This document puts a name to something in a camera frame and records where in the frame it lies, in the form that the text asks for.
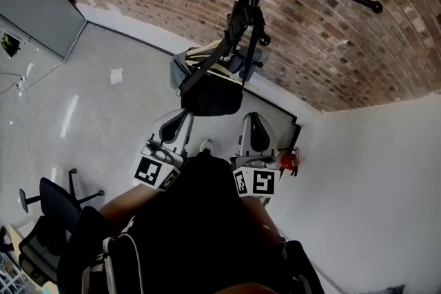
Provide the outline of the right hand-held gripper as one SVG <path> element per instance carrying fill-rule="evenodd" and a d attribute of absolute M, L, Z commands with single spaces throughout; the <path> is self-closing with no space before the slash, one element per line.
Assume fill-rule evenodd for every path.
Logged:
<path fill-rule="evenodd" d="M 269 122 L 258 115 L 258 151 L 253 140 L 256 112 L 250 112 L 242 120 L 240 133 L 240 155 L 230 158 L 234 182 L 238 195 L 242 197 L 270 198 L 278 190 L 280 167 L 274 154 L 277 147 L 275 131 Z"/>

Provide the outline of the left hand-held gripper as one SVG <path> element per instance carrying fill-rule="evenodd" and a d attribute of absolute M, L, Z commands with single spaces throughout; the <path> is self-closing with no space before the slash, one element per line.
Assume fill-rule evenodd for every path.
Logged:
<path fill-rule="evenodd" d="M 155 191 L 170 187 L 181 173 L 193 122 L 193 113 L 186 109 L 168 112 L 154 122 L 150 139 L 136 155 L 134 186 L 144 185 Z"/>

